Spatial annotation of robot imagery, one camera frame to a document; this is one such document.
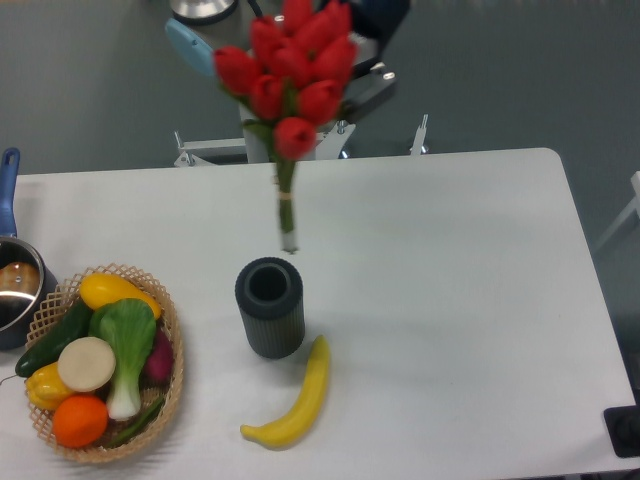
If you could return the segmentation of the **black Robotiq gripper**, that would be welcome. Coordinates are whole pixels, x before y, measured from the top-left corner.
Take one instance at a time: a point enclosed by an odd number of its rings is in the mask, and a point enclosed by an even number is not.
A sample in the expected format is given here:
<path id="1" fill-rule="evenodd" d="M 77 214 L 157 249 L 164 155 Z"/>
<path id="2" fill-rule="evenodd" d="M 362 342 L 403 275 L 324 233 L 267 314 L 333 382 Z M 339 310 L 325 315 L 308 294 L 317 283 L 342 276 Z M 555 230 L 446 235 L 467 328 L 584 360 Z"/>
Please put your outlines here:
<path id="1" fill-rule="evenodd" d="M 370 85 L 363 92 L 342 104 L 339 119 L 357 123 L 393 97 L 397 89 L 396 74 L 379 62 L 411 9 L 410 0 L 348 1 L 352 27 L 350 40 L 357 47 L 355 68 L 370 68 Z"/>

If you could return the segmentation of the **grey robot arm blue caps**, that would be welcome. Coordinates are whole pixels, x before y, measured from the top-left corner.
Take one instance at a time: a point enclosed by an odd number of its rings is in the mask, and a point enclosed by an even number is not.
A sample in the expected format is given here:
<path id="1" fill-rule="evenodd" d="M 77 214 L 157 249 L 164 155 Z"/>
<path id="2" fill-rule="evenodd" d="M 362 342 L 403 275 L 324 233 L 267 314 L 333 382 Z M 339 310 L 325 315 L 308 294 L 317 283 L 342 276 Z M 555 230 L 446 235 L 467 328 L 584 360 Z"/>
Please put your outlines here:
<path id="1" fill-rule="evenodd" d="M 346 101 L 341 118 L 353 124 L 395 93 L 397 78 L 382 55 L 409 13 L 411 1 L 349 1 L 350 40 L 358 48 L 353 77 L 369 77 L 369 87 Z M 280 1 L 172 1 L 165 33 L 180 57 L 199 73 L 212 77 L 211 54 L 220 47 L 249 46 L 252 20 L 271 15 L 281 23 Z"/>

